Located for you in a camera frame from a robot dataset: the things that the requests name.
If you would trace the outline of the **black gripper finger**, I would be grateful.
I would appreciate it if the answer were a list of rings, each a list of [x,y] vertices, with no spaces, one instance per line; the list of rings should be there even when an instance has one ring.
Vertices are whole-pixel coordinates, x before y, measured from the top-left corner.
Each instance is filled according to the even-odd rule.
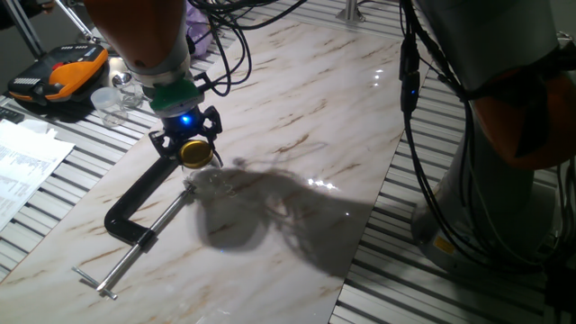
[[[216,167],[223,167],[221,156],[215,148],[215,140],[217,136],[222,133],[220,114],[214,106],[209,106],[204,111],[203,116],[206,121],[211,122],[211,126],[202,127],[202,135],[205,137],[202,149],[202,165],[207,166],[215,159],[214,165]]]
[[[184,145],[184,138],[180,134],[166,130],[154,130],[148,134],[148,138],[161,157],[173,160],[181,159],[179,151]]]

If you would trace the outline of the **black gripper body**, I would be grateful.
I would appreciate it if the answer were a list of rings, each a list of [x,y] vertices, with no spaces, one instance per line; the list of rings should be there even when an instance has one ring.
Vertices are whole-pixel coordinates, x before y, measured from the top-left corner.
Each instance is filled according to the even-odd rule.
[[[174,117],[163,117],[161,121],[165,134],[175,142],[206,135],[205,116],[198,106]]]

